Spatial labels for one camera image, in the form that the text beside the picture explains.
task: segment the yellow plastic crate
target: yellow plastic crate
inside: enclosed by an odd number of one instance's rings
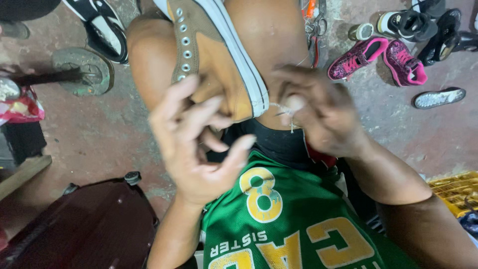
[[[433,192],[445,202],[448,209],[455,217],[463,217],[470,212],[465,205],[465,198],[468,197],[468,204],[478,210],[478,172],[471,171],[452,177],[433,180],[428,183]]]

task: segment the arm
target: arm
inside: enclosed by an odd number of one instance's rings
[[[202,210],[176,194],[154,238],[149,269],[176,268],[194,254],[199,243]]]
[[[234,186],[256,141],[255,136],[244,135],[234,142],[222,163],[208,163],[198,144],[204,142],[216,151],[228,150],[228,146],[205,127],[223,129],[231,122],[217,113],[221,97],[187,108],[187,98],[198,83],[198,77],[191,75],[172,85],[149,118],[166,170],[176,184],[176,196],[156,233],[148,269],[176,268],[194,254],[204,205]]]
[[[427,268],[478,268],[478,249],[447,207],[405,162],[363,130],[352,98],[316,70],[286,66],[287,107],[317,151],[344,157],[361,189],[378,202],[387,235]],[[290,115],[283,114],[283,123]]]
[[[371,138],[346,158],[360,188],[377,201],[387,236],[424,268],[478,268],[478,250],[415,170]]]

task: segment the hand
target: hand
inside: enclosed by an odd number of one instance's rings
[[[298,121],[312,148],[336,157],[357,157],[370,144],[347,88],[331,84],[317,69],[285,66],[272,73],[284,80],[283,103]]]
[[[198,83],[198,77],[193,75],[172,85],[151,113],[149,122],[161,148],[166,170],[176,183],[176,199],[202,207],[233,187],[247,164],[256,136],[240,137],[222,163],[208,163],[198,144],[207,144],[216,152],[226,151],[228,146],[212,135],[207,126],[223,129],[230,126],[231,121],[217,112],[222,101],[220,96],[187,108],[187,98]]]

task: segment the number 8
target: number 8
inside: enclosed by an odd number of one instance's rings
[[[263,180],[258,187],[253,187],[250,181],[254,177]],[[240,189],[248,195],[247,209],[253,219],[260,223],[269,223],[276,220],[282,212],[282,197],[273,189],[275,178],[272,173],[264,167],[255,167],[247,170],[239,179]],[[262,210],[257,204],[260,196],[266,196],[271,201],[267,210]]]

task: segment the pink sneaker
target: pink sneaker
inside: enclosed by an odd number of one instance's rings
[[[410,55],[407,46],[400,40],[390,42],[383,53],[383,61],[399,87],[423,85],[428,79],[422,62]]]
[[[330,65],[327,72],[328,77],[331,80],[338,80],[350,76],[382,54],[387,49],[388,43],[388,39],[377,36],[357,42],[351,50]]]

